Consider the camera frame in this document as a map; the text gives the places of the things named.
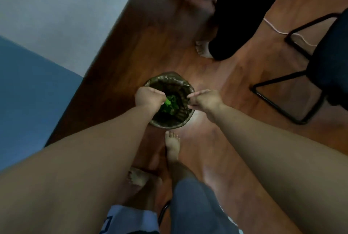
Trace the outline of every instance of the blue wall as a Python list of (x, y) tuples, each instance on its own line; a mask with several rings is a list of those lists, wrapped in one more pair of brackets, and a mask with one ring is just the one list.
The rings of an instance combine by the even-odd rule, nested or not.
[(0, 37), (0, 170), (44, 147), (81, 81)]

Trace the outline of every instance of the black pant leg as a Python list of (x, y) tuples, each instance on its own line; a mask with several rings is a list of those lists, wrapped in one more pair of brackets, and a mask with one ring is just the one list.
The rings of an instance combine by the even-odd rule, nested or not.
[(217, 0), (219, 29), (209, 43), (215, 60), (225, 60), (241, 48), (256, 32), (275, 0)]

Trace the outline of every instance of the white cable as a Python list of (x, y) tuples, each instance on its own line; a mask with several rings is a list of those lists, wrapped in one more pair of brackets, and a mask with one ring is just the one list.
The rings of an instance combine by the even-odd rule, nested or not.
[[(266, 18), (263, 18), (263, 20), (269, 25), (272, 27), (273, 30), (275, 30), (278, 34), (289, 34), (289, 33), (285, 33), (285, 32), (281, 32), (279, 31), (276, 27), (274, 27), (273, 24), (271, 24)], [(299, 37), (301, 37), (301, 39), (307, 44), (307, 45), (310, 45), (310, 46), (317, 46), (316, 44), (310, 44), (306, 41), (306, 39), (301, 35), (301, 34), (298, 34), (298, 33), (294, 33), (293, 35), (297, 35)]]

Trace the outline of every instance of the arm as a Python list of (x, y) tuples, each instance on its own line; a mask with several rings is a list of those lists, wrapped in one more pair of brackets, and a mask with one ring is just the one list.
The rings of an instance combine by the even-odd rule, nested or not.
[(216, 90), (188, 96), (222, 130), (260, 183), (306, 233), (346, 233), (348, 157), (226, 106)]
[(166, 100), (141, 87), (136, 107), (68, 136), (0, 174), (1, 233), (99, 233), (145, 128)]

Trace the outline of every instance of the brown floor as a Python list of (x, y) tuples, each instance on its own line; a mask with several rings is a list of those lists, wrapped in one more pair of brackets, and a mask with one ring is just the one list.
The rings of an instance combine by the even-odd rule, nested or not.
[[(346, 7), (348, 0), (277, 0), (266, 17), (288, 32)], [(284, 36), (267, 24), (262, 23), (255, 36), (228, 60), (216, 62), (196, 54), (194, 41), (214, 35), (216, 29), (210, 21), (213, 12), (211, 0), (130, 0), (50, 143), (120, 115), (134, 105), (134, 93), (147, 79), (176, 71), (196, 90), (219, 89), (226, 104), (258, 120), (348, 154), (348, 112), (342, 108), (325, 104), (309, 124), (297, 126), (249, 91), (252, 83), (304, 69), (307, 64), (283, 42)], [(315, 43), (325, 28), (317, 26), (304, 34)], [(297, 116), (319, 94), (305, 77), (263, 91)], [(213, 188), (225, 212), (244, 233), (300, 233), (204, 114), (196, 111), (190, 122), (176, 132), (182, 137), (182, 162)], [(147, 128), (135, 166), (155, 169), (164, 165), (163, 136), (163, 130)], [(157, 210), (170, 199), (170, 184), (170, 180), (164, 180)], [(169, 228), (167, 214), (162, 233), (169, 233)]]

